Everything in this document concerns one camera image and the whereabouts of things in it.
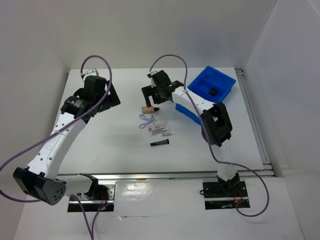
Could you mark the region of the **beige foundation bottle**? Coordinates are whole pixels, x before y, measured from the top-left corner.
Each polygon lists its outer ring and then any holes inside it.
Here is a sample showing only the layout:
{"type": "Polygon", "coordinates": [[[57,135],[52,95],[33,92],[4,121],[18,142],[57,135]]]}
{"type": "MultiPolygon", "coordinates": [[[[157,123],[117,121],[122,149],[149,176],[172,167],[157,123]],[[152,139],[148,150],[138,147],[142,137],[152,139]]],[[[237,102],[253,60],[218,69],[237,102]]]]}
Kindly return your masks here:
{"type": "Polygon", "coordinates": [[[146,114],[154,114],[156,112],[158,112],[160,110],[159,107],[155,107],[155,106],[150,106],[150,107],[147,107],[147,106],[142,106],[141,107],[141,113],[143,115],[146,115],[146,114]]]}

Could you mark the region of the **small black cube jar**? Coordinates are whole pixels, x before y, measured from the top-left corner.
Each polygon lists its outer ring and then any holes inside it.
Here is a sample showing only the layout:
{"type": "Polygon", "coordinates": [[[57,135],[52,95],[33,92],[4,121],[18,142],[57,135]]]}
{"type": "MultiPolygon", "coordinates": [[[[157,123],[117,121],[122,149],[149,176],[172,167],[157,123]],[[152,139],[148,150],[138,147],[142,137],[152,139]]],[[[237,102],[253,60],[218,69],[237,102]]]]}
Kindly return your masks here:
{"type": "Polygon", "coordinates": [[[210,94],[211,96],[213,96],[213,97],[216,96],[217,93],[218,93],[218,91],[217,91],[216,88],[211,88],[211,89],[209,90],[209,94],[210,94]]]}

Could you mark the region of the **clear false eyelash box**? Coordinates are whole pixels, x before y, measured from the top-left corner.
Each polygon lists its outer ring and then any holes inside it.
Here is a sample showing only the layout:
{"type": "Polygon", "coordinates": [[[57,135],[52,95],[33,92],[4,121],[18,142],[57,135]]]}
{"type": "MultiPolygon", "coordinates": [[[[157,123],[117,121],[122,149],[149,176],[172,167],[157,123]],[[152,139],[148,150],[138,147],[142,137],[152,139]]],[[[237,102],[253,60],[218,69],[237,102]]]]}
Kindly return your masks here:
{"type": "Polygon", "coordinates": [[[160,123],[149,125],[147,127],[147,131],[150,137],[154,137],[171,132],[171,127],[168,121],[162,121],[160,123]]]}

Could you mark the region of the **silver tweezers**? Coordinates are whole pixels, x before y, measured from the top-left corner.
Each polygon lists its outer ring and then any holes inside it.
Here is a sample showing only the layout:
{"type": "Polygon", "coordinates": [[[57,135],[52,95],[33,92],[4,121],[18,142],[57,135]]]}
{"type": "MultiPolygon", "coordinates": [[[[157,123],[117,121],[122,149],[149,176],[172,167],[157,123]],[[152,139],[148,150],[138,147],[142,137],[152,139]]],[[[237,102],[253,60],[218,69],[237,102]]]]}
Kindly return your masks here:
{"type": "Polygon", "coordinates": [[[162,137],[169,137],[169,136],[173,136],[173,135],[175,135],[175,133],[173,133],[173,132],[165,132],[165,133],[162,134],[162,137]]]}

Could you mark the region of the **black mascara tube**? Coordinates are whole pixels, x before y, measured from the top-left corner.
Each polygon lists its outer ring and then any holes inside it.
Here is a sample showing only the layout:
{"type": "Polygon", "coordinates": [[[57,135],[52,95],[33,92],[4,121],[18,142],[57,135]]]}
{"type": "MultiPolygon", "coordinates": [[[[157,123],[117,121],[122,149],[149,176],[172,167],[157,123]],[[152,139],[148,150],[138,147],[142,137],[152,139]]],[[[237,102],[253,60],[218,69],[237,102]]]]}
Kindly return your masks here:
{"type": "Polygon", "coordinates": [[[169,144],[170,144],[169,139],[164,139],[161,141],[152,142],[152,143],[150,143],[150,146],[155,147],[155,146],[169,145],[169,144]]]}

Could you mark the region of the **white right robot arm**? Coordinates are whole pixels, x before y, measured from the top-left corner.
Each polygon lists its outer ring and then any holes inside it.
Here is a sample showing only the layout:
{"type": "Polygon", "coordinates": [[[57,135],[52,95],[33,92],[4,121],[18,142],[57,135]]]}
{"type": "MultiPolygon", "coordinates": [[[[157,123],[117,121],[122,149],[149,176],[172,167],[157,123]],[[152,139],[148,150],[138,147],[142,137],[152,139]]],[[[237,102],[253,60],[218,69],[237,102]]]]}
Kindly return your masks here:
{"type": "Polygon", "coordinates": [[[147,108],[171,101],[182,108],[182,113],[198,119],[202,137],[210,146],[221,147],[231,138],[233,127],[222,102],[205,100],[188,90],[182,82],[171,81],[164,70],[151,71],[147,77],[151,83],[141,89],[147,108]]]}

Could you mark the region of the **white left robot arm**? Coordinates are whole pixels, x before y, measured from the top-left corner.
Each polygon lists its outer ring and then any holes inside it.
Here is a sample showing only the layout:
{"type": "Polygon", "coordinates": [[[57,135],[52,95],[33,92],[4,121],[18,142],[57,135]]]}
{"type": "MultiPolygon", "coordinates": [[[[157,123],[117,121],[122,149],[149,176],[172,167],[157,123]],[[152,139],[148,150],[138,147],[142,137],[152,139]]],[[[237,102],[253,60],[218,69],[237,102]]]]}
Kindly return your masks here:
{"type": "Polygon", "coordinates": [[[92,200],[105,191],[98,179],[87,173],[58,177],[60,166],[79,133],[96,114],[119,105],[120,99],[111,80],[89,75],[84,86],[68,97],[60,111],[53,137],[47,140],[37,156],[25,167],[17,167],[13,178],[21,190],[51,206],[64,196],[82,194],[92,200]]]}

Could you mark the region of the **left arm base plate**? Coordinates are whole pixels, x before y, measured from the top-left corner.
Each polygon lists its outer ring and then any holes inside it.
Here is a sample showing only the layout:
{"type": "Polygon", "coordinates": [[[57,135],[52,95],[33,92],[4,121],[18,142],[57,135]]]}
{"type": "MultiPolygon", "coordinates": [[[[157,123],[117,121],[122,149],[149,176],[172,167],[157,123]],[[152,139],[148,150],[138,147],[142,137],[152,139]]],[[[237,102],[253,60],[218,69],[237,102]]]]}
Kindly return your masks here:
{"type": "Polygon", "coordinates": [[[113,212],[115,208],[115,182],[104,182],[99,184],[100,189],[93,197],[88,197],[84,193],[76,193],[69,197],[68,213],[79,213],[82,211],[78,200],[86,213],[113,212]]]}

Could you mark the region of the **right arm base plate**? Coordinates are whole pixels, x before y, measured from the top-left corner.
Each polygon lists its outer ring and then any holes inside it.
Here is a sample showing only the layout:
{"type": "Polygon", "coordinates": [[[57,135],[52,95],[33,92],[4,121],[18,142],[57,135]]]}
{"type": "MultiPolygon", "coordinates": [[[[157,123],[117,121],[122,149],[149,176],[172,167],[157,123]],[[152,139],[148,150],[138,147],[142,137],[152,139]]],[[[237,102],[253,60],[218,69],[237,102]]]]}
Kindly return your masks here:
{"type": "Polygon", "coordinates": [[[199,194],[204,197],[206,210],[235,209],[237,204],[239,209],[251,207],[244,181],[227,193],[220,189],[218,182],[203,182],[199,194]]]}

